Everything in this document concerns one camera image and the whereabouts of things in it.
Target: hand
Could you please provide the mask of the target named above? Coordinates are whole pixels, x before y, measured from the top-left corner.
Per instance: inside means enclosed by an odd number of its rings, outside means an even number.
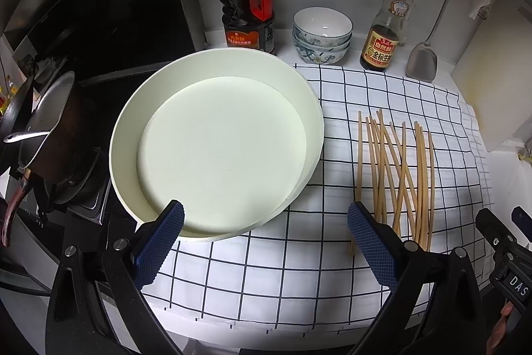
[[[486,355],[491,355],[497,345],[501,343],[501,340],[504,337],[506,332],[506,321],[510,313],[512,313],[513,304],[508,301],[501,310],[501,319],[493,327],[491,331],[491,336],[489,336],[488,341],[486,342]]]

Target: pan handle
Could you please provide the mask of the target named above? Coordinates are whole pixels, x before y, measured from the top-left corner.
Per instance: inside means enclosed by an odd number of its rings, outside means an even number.
[[[19,208],[20,203],[31,189],[31,185],[29,182],[30,175],[31,171],[29,169],[26,169],[22,180],[20,181],[20,185],[17,187],[17,190],[15,190],[15,193],[11,197],[9,205],[7,206],[7,209],[5,211],[4,223],[2,224],[2,245],[4,247],[9,247],[11,226],[13,225],[15,214],[17,213],[17,209]]]

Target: large soy sauce bottle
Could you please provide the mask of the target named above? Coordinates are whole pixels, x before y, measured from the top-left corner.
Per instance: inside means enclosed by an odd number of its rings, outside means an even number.
[[[382,0],[360,55],[360,64],[365,69],[384,71],[388,68],[411,5],[412,0]]]
[[[272,0],[220,0],[227,47],[246,47],[272,53]]]

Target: stacked bowls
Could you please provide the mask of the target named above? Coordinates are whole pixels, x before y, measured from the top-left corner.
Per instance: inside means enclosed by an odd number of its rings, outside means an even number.
[[[304,61],[329,65],[338,62],[349,50],[353,23],[339,11],[312,7],[294,15],[292,38]]]

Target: white cloth with black grid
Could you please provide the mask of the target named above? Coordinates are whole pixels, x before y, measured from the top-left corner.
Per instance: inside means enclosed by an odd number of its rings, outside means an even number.
[[[493,194],[473,109],[458,94],[406,78],[347,67],[295,68],[315,90],[325,119],[324,151],[309,184],[288,210],[250,233],[214,243],[176,242],[155,282],[143,288],[147,301],[191,320],[245,321],[266,330],[368,326],[389,290],[377,283],[360,251],[349,255],[346,213],[356,183],[358,111],[364,120],[380,108],[386,124],[393,121],[399,128],[406,122],[414,183],[414,122],[432,132],[432,251],[464,246],[479,284],[485,282],[491,261],[473,222],[480,209],[493,204]],[[363,125],[362,202],[372,211],[367,140]],[[386,200],[391,224],[389,190]],[[410,237],[404,205],[401,233],[404,239]],[[429,290],[429,285],[422,290],[414,313],[424,311]]]

